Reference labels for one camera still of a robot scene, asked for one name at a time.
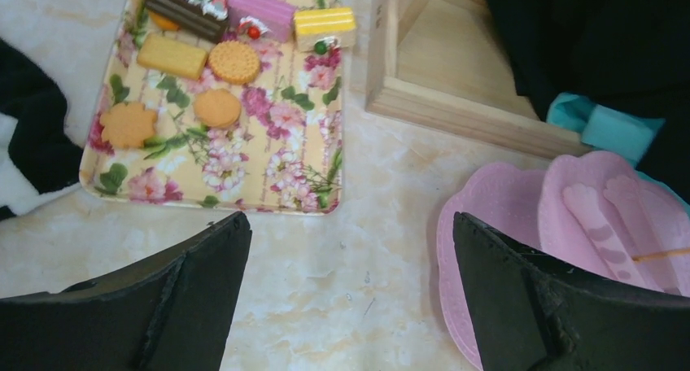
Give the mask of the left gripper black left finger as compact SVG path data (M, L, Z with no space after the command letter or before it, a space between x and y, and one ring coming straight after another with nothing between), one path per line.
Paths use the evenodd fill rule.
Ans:
M2 369L219 369L251 237L235 212L59 293L2 299Z

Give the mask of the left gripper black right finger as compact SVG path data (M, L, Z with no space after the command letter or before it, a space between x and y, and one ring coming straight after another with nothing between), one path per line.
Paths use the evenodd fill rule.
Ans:
M688 298L588 272L468 213L453 241L484 369L688 369Z

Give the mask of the yellow cake slice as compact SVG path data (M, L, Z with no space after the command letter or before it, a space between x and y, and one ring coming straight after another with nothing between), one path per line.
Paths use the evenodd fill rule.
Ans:
M300 52L325 46L348 48L356 44L356 18L350 7L296 11L294 14L295 48Z

